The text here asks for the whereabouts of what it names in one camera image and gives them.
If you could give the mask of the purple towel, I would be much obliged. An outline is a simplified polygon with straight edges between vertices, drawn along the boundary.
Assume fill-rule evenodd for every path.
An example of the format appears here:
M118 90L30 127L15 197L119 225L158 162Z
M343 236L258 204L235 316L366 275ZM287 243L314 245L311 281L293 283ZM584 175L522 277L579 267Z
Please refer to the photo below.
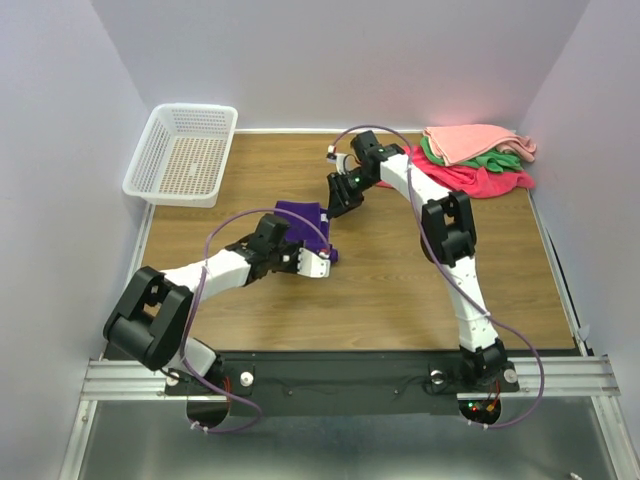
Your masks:
M328 253L332 265L339 260L338 250L329 244L329 247L321 240L316 230L329 239L330 222L327 210L318 202L303 203L280 200L275 207L277 216L287 220L290 227L285 239L291 243L302 243L307 250L320 254Z

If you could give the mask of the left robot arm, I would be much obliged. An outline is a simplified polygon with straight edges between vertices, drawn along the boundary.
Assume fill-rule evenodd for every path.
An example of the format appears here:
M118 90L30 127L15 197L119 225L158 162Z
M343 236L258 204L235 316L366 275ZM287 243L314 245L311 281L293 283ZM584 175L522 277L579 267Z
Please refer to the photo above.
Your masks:
M283 214L269 212L253 232L214 255L205 252L199 262L171 271L139 268L106 320L104 338L150 371L179 370L199 393L227 396L216 353L190 337L199 305L270 272L293 273L304 242L288 234L298 229Z

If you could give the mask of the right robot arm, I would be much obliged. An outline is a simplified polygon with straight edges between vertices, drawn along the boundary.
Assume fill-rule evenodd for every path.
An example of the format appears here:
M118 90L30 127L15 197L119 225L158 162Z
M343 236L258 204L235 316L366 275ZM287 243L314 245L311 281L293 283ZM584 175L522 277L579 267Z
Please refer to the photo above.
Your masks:
M384 183L410 202L426 258L442 274L458 321L460 378L482 390L507 367L507 354L490 319L476 271L477 234L471 199L462 191L439 185L413 161L413 148L383 145L367 130L350 142L356 164L332 143L327 160L336 171L327 176L328 216L337 218L364 201L364 192Z

